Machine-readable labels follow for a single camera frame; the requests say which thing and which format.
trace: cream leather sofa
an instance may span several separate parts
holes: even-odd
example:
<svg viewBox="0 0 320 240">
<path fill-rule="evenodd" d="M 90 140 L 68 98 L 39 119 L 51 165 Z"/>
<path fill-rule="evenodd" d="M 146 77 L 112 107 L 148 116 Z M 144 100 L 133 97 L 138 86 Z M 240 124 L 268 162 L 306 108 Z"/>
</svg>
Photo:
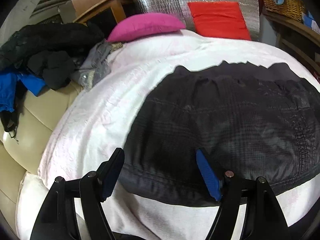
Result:
<svg viewBox="0 0 320 240">
<path fill-rule="evenodd" d="M 20 182 L 26 171 L 37 174 L 53 129 L 81 90 L 71 82 L 58 91 L 45 90 L 38 97 L 28 91 L 16 139 L 10 138 L 0 124 L 0 210 L 14 232 Z"/>
</svg>

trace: white blanket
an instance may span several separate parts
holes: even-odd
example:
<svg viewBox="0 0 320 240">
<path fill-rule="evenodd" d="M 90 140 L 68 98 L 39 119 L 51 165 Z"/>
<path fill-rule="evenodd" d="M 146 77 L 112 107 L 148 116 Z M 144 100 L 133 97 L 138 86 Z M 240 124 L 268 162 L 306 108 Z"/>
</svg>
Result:
<svg viewBox="0 0 320 240">
<path fill-rule="evenodd" d="M 55 128 L 39 166 L 50 188 L 56 176 L 77 179 L 123 147 L 148 93 L 177 65 L 198 71 L 222 60 L 271 66 L 285 62 L 318 91 L 320 84 L 289 54 L 266 44 L 204 38 L 191 31 L 148 37 L 124 45 L 108 57 L 111 74 L 90 92 L 82 92 Z M 278 196 L 288 225 L 302 218 L 320 196 L 320 177 Z M 205 239 L 218 207 L 172 206 L 127 193 L 118 183 L 103 204 L 113 231 L 147 240 Z M 240 207 L 233 239 L 239 239 L 245 205 Z M 79 202 L 77 212 L 81 214 Z"/>
</svg>

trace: blue jacket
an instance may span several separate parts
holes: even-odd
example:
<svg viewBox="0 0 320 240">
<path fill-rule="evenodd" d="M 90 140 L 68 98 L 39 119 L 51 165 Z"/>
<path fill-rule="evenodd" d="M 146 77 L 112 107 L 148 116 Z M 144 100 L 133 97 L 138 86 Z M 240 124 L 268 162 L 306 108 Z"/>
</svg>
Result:
<svg viewBox="0 0 320 240">
<path fill-rule="evenodd" d="M 45 86 L 44 80 L 32 74 L 23 74 L 7 69 L 0 72 L 0 112 L 14 111 L 16 84 L 21 81 L 24 86 L 37 96 Z"/>
</svg>

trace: metal bolt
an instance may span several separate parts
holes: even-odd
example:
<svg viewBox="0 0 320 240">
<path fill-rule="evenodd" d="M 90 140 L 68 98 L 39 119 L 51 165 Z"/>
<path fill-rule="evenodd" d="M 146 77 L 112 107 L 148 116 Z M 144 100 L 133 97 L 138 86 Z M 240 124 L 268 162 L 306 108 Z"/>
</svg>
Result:
<svg viewBox="0 0 320 240">
<path fill-rule="evenodd" d="M 54 182 L 61 182 L 63 180 L 63 177 L 61 177 L 61 176 L 58 176 L 58 177 L 56 177 L 55 179 L 54 179 Z"/>
<path fill-rule="evenodd" d="M 89 173 L 88 173 L 88 177 L 89 178 L 93 178 L 94 176 L 96 176 L 97 175 L 97 172 L 96 171 L 90 171 Z"/>
<path fill-rule="evenodd" d="M 226 171 L 225 175 L 229 178 L 232 178 L 235 174 L 232 171 Z"/>
<path fill-rule="evenodd" d="M 267 180 L 264 177 L 259 177 L 258 181 L 261 182 L 261 183 L 267 182 Z"/>
</svg>

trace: black clamp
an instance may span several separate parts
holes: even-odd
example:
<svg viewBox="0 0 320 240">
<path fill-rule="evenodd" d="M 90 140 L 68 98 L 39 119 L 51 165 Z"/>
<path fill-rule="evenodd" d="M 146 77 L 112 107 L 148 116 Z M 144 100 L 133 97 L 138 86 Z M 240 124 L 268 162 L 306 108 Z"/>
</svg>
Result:
<svg viewBox="0 0 320 240">
<path fill-rule="evenodd" d="M 247 207 L 240 240 L 291 239 L 278 200 L 264 177 L 258 177 L 256 180 L 239 178 L 232 171 L 225 170 L 218 162 L 213 161 L 203 148 L 197 151 L 196 158 L 210 194 L 218 199 L 220 197 L 221 201 L 206 240 L 231 239 L 241 198 L 247 199 Z M 220 190 L 220 195 L 214 190 L 217 188 Z"/>
<path fill-rule="evenodd" d="M 240 240 L 290 240 L 280 205 L 264 177 L 241 179 L 212 160 L 205 149 L 196 161 L 209 193 L 220 207 L 206 240 L 230 240 L 242 198 L 247 208 Z M 30 240 L 81 240 L 74 198 L 81 198 L 84 220 L 91 240 L 115 240 L 101 207 L 111 196 L 124 164 L 117 148 L 109 161 L 83 178 L 65 181 L 57 177 L 40 209 Z"/>
<path fill-rule="evenodd" d="M 74 198 L 81 198 L 84 220 L 91 240 L 115 240 L 101 207 L 111 196 L 124 164 L 124 151 L 117 148 L 97 171 L 82 179 L 57 177 L 36 218 L 30 240 L 81 240 Z"/>
</svg>

